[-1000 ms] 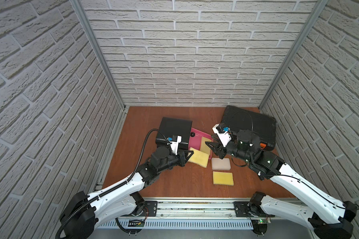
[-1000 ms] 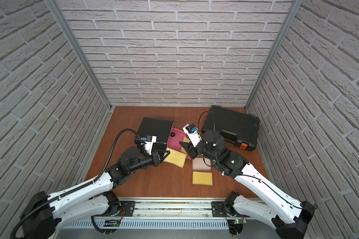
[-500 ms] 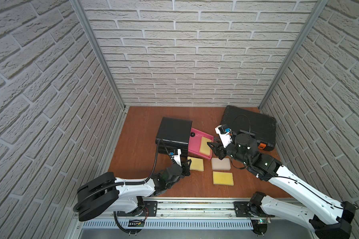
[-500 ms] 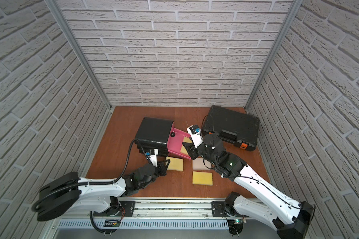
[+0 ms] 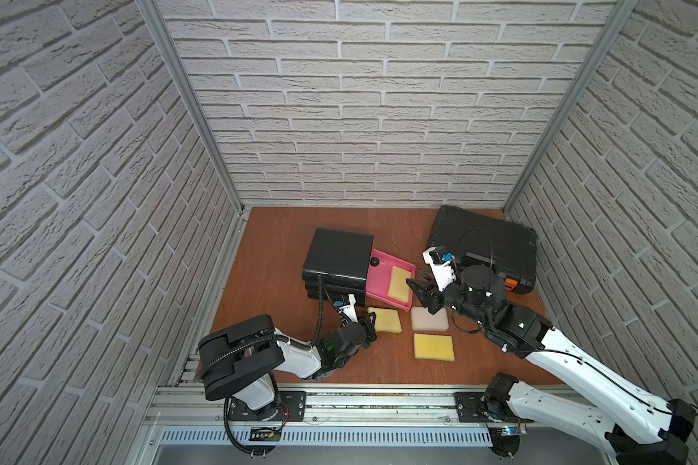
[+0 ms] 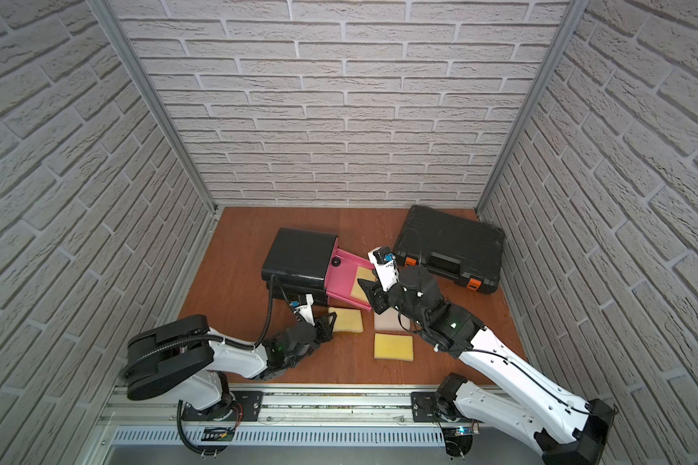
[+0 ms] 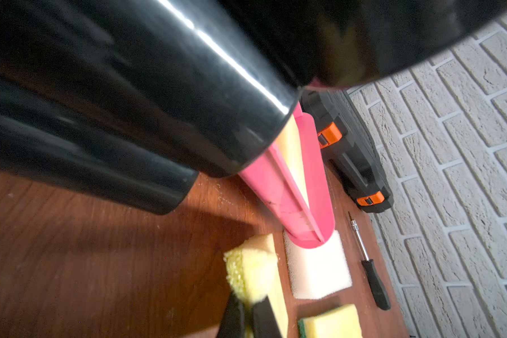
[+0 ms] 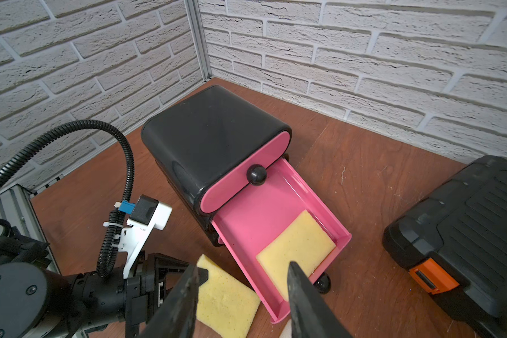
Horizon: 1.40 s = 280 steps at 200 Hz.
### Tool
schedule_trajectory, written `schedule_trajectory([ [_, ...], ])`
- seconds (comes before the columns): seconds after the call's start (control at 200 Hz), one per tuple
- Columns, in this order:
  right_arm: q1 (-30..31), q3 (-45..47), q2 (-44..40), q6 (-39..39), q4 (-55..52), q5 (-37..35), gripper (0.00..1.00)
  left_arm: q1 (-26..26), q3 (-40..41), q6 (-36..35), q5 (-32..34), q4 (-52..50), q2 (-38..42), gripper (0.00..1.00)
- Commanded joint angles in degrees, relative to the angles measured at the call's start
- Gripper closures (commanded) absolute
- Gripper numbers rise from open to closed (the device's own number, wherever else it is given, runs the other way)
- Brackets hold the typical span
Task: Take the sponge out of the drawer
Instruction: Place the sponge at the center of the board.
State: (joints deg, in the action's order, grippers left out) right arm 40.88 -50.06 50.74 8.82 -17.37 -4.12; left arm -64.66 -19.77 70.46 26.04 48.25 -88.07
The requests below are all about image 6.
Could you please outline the beige sponge pad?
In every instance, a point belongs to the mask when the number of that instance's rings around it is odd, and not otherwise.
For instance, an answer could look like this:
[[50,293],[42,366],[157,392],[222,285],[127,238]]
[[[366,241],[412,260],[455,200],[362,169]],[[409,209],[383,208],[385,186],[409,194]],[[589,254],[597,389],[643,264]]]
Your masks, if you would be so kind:
[[399,332],[404,333],[405,331],[410,331],[412,324],[409,319],[397,312],[393,308],[389,308],[382,314],[374,315],[374,330],[376,332],[390,333]]

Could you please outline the pink top drawer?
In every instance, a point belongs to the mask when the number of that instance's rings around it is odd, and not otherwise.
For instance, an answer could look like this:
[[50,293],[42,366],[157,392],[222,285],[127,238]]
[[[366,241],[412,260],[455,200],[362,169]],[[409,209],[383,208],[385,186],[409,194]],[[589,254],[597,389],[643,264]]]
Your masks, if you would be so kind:
[[337,300],[351,308],[370,311],[366,294],[358,284],[358,279],[374,281],[373,266],[367,259],[335,250],[325,278],[326,293],[331,301]]

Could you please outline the black drawer cabinet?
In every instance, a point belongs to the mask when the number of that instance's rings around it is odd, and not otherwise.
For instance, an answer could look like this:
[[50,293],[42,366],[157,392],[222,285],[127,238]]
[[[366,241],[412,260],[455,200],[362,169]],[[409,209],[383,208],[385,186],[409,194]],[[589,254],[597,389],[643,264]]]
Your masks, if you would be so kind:
[[336,234],[280,228],[263,263],[261,277],[269,288],[274,276],[288,298],[311,294],[315,305],[327,307],[327,275],[337,244]]

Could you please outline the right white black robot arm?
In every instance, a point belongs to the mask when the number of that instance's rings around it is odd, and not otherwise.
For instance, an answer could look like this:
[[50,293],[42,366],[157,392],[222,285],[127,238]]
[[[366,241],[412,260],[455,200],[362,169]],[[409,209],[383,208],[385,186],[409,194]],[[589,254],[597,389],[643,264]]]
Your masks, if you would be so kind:
[[616,416],[610,405],[570,393],[536,370],[470,311],[446,300],[424,267],[398,270],[389,262],[375,272],[376,280],[358,284],[376,314],[396,310],[436,351],[484,374],[507,394],[485,393],[452,373],[435,393],[438,418],[484,422],[529,446],[546,464],[601,461]]

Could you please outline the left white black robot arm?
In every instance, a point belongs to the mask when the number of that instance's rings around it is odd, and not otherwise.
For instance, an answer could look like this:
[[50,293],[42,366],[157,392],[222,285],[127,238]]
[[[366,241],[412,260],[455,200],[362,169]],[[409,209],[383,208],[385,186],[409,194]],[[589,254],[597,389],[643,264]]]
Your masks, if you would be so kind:
[[306,321],[258,345],[226,337],[194,315],[138,334],[127,346],[119,379],[134,401],[180,401],[201,415],[224,419],[234,410],[227,375],[269,381],[333,340],[337,315]]

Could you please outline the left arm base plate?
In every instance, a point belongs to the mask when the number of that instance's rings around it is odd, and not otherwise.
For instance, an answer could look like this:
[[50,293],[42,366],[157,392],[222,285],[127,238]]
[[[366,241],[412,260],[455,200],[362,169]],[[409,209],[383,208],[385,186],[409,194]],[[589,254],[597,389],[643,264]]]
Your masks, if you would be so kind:
[[264,398],[263,391],[230,391],[215,405],[198,411],[190,405],[183,410],[185,422],[256,422]]

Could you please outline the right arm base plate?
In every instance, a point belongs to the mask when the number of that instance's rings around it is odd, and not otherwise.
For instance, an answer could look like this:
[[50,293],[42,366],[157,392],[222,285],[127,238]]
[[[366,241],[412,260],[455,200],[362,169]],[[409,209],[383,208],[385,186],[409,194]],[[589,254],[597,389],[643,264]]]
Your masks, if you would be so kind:
[[473,418],[465,417],[451,400],[434,391],[410,393],[414,422],[439,422],[440,424],[471,424]]

